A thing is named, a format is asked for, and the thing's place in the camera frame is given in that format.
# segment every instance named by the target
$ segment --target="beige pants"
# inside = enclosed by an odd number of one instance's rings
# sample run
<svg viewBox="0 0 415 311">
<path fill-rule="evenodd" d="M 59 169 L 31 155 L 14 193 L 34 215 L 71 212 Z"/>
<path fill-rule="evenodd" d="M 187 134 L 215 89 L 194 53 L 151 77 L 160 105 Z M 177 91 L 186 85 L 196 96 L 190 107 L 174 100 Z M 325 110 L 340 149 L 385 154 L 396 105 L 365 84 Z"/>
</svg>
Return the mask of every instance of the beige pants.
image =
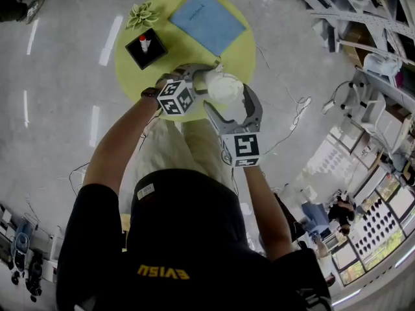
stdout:
<svg viewBox="0 0 415 311">
<path fill-rule="evenodd" d="M 185 122 L 182 131 L 163 119 L 148 127 L 136 157 L 136 183 L 157 170 L 182 168 L 201 172 L 233 190 L 231 166 L 222 160 L 222 147 L 211 123 L 206 119 Z"/>
</svg>

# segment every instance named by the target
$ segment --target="black box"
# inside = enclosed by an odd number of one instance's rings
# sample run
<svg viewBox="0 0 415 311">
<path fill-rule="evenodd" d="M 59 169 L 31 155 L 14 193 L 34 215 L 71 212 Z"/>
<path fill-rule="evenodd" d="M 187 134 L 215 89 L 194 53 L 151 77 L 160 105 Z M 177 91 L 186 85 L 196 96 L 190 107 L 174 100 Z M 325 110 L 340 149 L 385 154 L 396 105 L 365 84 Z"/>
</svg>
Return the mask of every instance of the black box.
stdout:
<svg viewBox="0 0 415 311">
<path fill-rule="evenodd" d="M 143 49 L 141 48 L 139 37 L 142 35 L 144 35 L 147 40 L 151 40 L 147 53 L 144 53 Z M 148 29 L 143 34 L 140 34 L 140 36 L 129 43 L 125 48 L 130 53 L 134 61 L 138 64 L 140 69 L 144 70 L 149 65 L 160 59 L 162 56 L 165 56 L 167 54 L 167 49 L 153 29 Z"/>
</svg>

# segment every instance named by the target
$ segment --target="wristwatch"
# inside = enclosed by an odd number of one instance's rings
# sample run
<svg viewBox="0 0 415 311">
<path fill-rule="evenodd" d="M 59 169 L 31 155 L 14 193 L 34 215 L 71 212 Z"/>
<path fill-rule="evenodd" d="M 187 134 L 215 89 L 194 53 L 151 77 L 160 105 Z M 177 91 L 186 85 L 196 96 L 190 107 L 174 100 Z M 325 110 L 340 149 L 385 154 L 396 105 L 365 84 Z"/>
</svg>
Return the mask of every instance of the wristwatch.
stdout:
<svg viewBox="0 0 415 311">
<path fill-rule="evenodd" d="M 158 95 L 160 94 L 160 90 L 156 89 L 154 87 L 149 87 L 146 90 L 144 90 L 143 92 L 141 92 L 141 98 L 143 97 L 149 97 L 149 98 L 154 98 L 154 100 L 157 100 Z M 158 109 L 161 108 L 160 103 L 157 100 L 157 104 L 158 104 Z"/>
</svg>

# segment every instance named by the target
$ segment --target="white cup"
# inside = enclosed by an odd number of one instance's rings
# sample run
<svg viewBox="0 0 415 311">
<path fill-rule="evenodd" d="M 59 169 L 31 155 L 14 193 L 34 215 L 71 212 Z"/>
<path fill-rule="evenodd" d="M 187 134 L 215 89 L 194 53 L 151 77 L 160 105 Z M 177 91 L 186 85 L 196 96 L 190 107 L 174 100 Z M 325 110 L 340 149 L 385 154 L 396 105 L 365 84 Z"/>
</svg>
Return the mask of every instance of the white cup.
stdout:
<svg viewBox="0 0 415 311">
<path fill-rule="evenodd" d="M 244 89 L 243 83 L 235 76 L 215 70 L 204 73 L 204 81 L 209 97 L 220 104 L 231 104 Z"/>
</svg>

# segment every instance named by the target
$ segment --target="yellow round table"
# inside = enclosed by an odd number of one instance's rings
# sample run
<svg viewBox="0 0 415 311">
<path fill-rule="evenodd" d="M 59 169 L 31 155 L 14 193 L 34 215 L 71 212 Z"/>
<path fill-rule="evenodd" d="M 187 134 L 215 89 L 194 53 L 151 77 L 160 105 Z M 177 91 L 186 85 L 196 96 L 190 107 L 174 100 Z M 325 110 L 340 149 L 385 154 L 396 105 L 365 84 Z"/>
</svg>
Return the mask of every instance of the yellow round table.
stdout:
<svg viewBox="0 0 415 311">
<path fill-rule="evenodd" d="M 115 72 L 124 92 L 133 102 L 137 102 L 141 92 L 155 85 L 162 74 L 171 73 L 178 66 L 188 63 L 204 63 L 215 65 L 220 61 L 224 65 L 224 72 L 235 75 L 241 82 L 248 84 L 251 81 L 255 68 L 255 40 L 252 29 L 243 14 L 227 0 L 218 0 L 230 11 L 245 27 L 246 30 L 222 53 L 219 57 L 210 53 L 199 42 L 187 35 L 169 21 L 170 16 L 187 0 L 149 0 L 150 9 L 159 12 L 159 20 L 154 24 L 154 30 L 166 46 L 168 53 L 152 65 L 141 70 L 126 50 L 126 45 L 139 37 L 148 28 L 123 30 L 115 49 Z M 161 118 L 173 121 L 193 121 L 207 117 L 202 100 L 198 100 L 196 109 L 184 117 L 162 115 Z"/>
</svg>

